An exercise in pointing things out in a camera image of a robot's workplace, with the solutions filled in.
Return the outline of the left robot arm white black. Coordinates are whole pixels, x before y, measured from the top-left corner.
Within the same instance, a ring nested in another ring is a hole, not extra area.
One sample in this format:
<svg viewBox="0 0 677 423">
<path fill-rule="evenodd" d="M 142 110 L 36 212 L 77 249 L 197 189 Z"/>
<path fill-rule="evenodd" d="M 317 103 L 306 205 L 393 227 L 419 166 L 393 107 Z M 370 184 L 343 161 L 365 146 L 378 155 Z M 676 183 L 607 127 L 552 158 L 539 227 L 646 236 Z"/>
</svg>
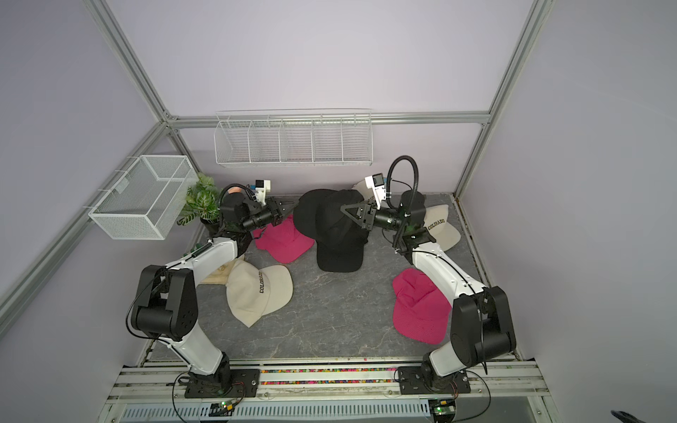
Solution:
<svg viewBox="0 0 677 423">
<path fill-rule="evenodd" d="M 227 186 L 216 201 L 217 227 L 206 246 L 174 264 L 147 266 L 125 317 L 136 338 L 159 341 L 188 367 L 186 395 L 252 397 L 259 372 L 232 372 L 227 354 L 218 349 L 199 325 L 197 286 L 223 264 L 241 257 L 255 230 L 278 226 L 296 207 L 292 200 L 267 197 L 267 190 L 241 184 Z"/>
</svg>

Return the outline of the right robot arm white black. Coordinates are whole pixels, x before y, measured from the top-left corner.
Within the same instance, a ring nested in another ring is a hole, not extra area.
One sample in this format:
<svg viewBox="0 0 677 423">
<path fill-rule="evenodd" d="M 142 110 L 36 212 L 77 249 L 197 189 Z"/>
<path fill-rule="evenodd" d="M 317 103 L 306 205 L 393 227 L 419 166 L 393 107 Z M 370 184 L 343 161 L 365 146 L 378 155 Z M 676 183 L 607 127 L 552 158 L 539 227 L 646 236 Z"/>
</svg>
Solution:
<svg viewBox="0 0 677 423">
<path fill-rule="evenodd" d="M 414 181 L 395 206 L 392 174 L 402 161 L 411 165 Z M 415 159 L 401 155 L 393 160 L 386 176 L 374 174 L 365 179 L 374 194 L 372 200 L 343 204 L 340 210 L 363 229 L 392 231 L 391 246 L 396 253 L 429 277 L 451 306 L 450 341 L 430 352 L 421 364 L 428 380 L 438 382 L 514 352 L 517 338 L 506 292 L 487 287 L 461 271 L 424 226 L 425 197 L 418 192 L 419 179 Z"/>
</svg>

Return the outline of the black cap with white label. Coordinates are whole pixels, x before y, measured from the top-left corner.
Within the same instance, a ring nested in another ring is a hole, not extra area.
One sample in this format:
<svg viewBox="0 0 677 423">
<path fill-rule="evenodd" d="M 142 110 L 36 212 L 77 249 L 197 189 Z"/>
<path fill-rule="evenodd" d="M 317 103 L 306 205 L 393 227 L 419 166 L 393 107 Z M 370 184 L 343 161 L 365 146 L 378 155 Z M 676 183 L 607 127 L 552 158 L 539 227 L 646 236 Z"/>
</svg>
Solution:
<svg viewBox="0 0 677 423">
<path fill-rule="evenodd" d="M 368 231 L 351 229 L 317 240 L 317 265 L 322 271 L 351 273 L 361 269 Z"/>
</svg>

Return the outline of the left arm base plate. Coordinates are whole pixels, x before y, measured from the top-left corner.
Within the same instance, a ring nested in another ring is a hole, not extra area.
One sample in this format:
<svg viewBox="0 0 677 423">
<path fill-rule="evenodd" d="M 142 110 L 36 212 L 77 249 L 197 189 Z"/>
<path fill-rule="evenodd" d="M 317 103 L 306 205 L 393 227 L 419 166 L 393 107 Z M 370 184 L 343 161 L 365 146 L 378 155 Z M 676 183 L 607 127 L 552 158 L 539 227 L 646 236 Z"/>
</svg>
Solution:
<svg viewBox="0 0 677 423">
<path fill-rule="evenodd" d="M 258 369 L 236 368 L 215 375 L 189 373 L 185 398 L 254 398 L 261 372 Z"/>
</svg>

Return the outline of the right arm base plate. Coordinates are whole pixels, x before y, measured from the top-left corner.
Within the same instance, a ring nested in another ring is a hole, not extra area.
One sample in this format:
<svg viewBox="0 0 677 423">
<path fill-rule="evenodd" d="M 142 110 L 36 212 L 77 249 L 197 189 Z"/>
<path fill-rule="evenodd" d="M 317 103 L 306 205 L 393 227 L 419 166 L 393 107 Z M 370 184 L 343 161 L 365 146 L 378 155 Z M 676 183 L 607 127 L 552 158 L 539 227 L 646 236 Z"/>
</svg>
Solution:
<svg viewBox="0 0 677 423">
<path fill-rule="evenodd" d="M 422 363 L 420 366 L 399 367 L 395 370 L 394 376 L 402 395 L 458 396 L 471 392 L 469 378 L 465 371 L 440 376 L 428 363 Z"/>
</svg>

